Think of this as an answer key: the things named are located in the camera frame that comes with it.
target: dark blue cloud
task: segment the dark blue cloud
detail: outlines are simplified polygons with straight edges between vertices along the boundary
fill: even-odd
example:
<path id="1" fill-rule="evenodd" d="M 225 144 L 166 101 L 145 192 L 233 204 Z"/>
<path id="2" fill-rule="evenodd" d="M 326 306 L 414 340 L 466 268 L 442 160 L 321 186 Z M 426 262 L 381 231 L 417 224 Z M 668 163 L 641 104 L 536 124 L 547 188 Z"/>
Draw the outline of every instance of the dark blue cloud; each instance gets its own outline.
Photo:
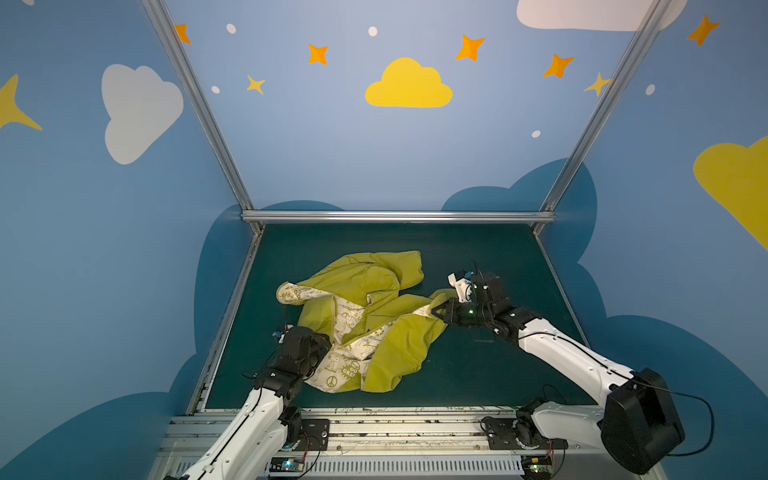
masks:
<path id="1" fill-rule="evenodd" d="M 261 210 L 344 210 L 336 205 L 314 200 L 291 200 L 264 207 Z"/>
<path id="2" fill-rule="evenodd" d="M 171 416 L 187 407 L 247 255 L 253 232 L 240 212 L 238 205 L 227 208 L 206 236 L 194 292 L 196 353 L 170 391 L 120 397 L 77 415 L 14 457 L 0 469 L 0 480 L 141 480 L 149 475 Z M 56 402 L 55 390 L 51 402 Z"/>
<path id="3" fill-rule="evenodd" d="M 688 331 L 647 316 L 606 316 L 597 284 L 578 264 L 592 237 L 597 208 L 592 177 L 582 165 L 558 205 L 557 221 L 541 233 L 592 348 L 631 368 L 649 367 L 667 380 L 670 389 L 712 404 L 717 421 L 712 446 L 699 455 L 664 459 L 669 478 L 723 478 L 723 459 L 733 445 L 740 446 L 740 455 L 762 466 L 728 462 L 727 477 L 753 478 L 755 468 L 765 469 L 765 455 L 759 442 L 744 439 L 762 438 L 768 431 L 768 397 L 722 353 Z M 698 449 L 709 434 L 707 408 L 694 399 L 676 396 L 674 401 L 686 432 L 686 441 L 675 452 Z"/>
<path id="4" fill-rule="evenodd" d="M 509 188 L 470 187 L 453 194 L 443 211 L 538 211 L 565 159 L 549 162 L 528 172 Z"/>

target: green jacket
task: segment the green jacket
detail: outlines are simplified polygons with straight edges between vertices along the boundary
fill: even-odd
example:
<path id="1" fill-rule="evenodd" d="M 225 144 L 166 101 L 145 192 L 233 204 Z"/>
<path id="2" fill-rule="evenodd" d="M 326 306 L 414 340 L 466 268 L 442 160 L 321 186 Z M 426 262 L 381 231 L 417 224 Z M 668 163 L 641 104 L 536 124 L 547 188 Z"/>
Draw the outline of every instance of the green jacket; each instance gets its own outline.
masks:
<path id="1" fill-rule="evenodd" d="M 399 296 L 424 279 L 421 253 L 355 253 L 298 284 L 284 283 L 277 299 L 304 305 L 299 325 L 331 339 L 332 349 L 306 382 L 324 392 L 388 392 L 418 372 L 429 346 L 445 330 L 432 307 L 454 290 L 430 298 Z"/>

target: vent grille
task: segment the vent grille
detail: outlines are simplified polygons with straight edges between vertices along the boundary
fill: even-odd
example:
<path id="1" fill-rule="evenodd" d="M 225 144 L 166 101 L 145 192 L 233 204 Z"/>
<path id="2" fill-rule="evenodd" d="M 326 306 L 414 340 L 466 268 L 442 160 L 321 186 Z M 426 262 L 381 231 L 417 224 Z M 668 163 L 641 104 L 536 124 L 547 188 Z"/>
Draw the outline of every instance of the vent grille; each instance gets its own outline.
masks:
<path id="1" fill-rule="evenodd" d="M 521 475 L 520 457 L 505 455 L 503 458 L 489 458 L 480 455 L 451 456 L 379 456 L 333 458 L 320 457 L 317 465 L 306 477 L 360 477 L 376 476 L 417 476 L 417 475 Z M 291 474 L 272 473 L 271 476 Z"/>
<path id="2" fill-rule="evenodd" d="M 183 474 L 184 472 L 186 472 L 186 471 L 189 469 L 189 467 L 191 467 L 192 465 L 194 465 L 194 463 L 195 463 L 196 461 L 197 461 L 197 460 L 192 460 L 192 461 L 187 461 L 187 462 L 185 462 L 185 461 L 182 461 L 182 462 L 179 464 L 178 468 L 176 468 L 176 473 L 174 474 L 174 477 L 181 477 L 181 476 L 182 476 L 182 474 Z"/>

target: white cloud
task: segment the white cloud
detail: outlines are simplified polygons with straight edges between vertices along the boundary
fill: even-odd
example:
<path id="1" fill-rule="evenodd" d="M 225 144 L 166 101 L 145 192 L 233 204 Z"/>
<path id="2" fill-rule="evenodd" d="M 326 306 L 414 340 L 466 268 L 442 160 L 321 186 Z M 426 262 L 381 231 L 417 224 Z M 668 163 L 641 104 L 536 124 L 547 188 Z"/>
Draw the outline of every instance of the white cloud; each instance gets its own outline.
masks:
<path id="1" fill-rule="evenodd" d="M 149 67 L 108 66 L 101 77 L 101 96 L 111 118 L 104 133 L 107 150 L 123 165 L 147 151 L 184 109 L 179 87 Z"/>
<path id="2" fill-rule="evenodd" d="M 674 22 L 688 0 L 672 0 L 661 19 Z M 532 28 L 636 31 L 653 0 L 520 0 L 518 19 Z"/>

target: orange star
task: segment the orange star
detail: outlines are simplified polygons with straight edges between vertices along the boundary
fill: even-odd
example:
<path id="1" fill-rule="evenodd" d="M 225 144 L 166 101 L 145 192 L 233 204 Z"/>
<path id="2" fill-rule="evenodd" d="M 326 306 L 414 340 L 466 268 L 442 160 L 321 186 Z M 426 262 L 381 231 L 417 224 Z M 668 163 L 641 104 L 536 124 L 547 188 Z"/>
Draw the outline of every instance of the orange star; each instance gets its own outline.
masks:
<path id="1" fill-rule="evenodd" d="M 694 33 L 690 34 L 690 37 L 688 37 L 688 40 L 695 40 L 699 46 L 701 46 L 704 43 L 704 40 L 707 40 L 707 35 L 710 34 L 715 28 L 719 27 L 719 23 L 712 23 L 710 22 L 710 19 L 705 15 L 701 23 L 699 24 L 699 28 L 694 30 Z"/>
<path id="2" fill-rule="evenodd" d="M 555 55 L 552 58 L 552 66 L 547 70 L 547 72 L 543 75 L 544 77 L 548 77 L 549 75 L 557 75 L 560 78 L 563 78 L 563 74 L 565 73 L 565 67 L 568 66 L 569 63 L 571 63 L 571 60 L 573 60 L 574 57 L 570 58 L 560 58 L 557 55 Z"/>
<path id="3" fill-rule="evenodd" d="M 326 63 L 326 51 L 328 50 L 328 47 L 316 47 L 312 44 L 310 44 L 310 52 L 312 52 L 312 56 L 310 57 L 310 63 L 322 63 L 323 65 L 328 65 Z"/>
<path id="4" fill-rule="evenodd" d="M 190 38 L 187 37 L 187 24 L 184 25 L 175 25 L 176 27 L 176 33 L 179 34 L 179 40 L 183 41 L 184 43 L 188 43 L 192 45 L 192 42 L 190 41 Z"/>
<path id="5" fill-rule="evenodd" d="M 458 53 L 458 57 L 456 57 L 456 60 L 461 60 L 462 58 L 469 58 L 473 61 L 478 60 L 478 48 L 480 48 L 480 45 L 482 45 L 482 42 L 485 41 L 484 38 L 480 38 L 479 40 L 472 40 L 470 37 L 466 35 L 462 35 L 464 37 L 464 45 L 462 46 L 462 50 Z"/>

